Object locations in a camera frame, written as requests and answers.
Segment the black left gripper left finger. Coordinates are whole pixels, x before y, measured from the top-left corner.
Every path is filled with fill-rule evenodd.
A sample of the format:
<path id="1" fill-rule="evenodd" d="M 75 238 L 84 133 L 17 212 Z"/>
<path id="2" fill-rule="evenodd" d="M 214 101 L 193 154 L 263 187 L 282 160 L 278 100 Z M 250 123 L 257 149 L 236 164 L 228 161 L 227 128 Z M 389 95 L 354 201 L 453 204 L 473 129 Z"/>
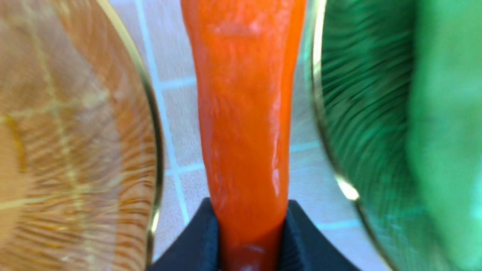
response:
<path id="1" fill-rule="evenodd" d="M 192 220 L 148 271 L 220 270 L 219 223 L 210 198 L 204 198 Z"/>

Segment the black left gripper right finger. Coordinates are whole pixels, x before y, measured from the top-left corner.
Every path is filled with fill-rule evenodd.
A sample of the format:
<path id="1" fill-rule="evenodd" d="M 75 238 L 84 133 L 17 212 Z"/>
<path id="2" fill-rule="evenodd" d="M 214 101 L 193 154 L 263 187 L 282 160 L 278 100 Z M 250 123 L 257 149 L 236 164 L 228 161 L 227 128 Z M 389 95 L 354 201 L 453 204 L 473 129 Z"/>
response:
<path id="1" fill-rule="evenodd" d="M 358 271 L 318 230 L 294 199 L 288 202 L 281 240 L 282 271 Z"/>

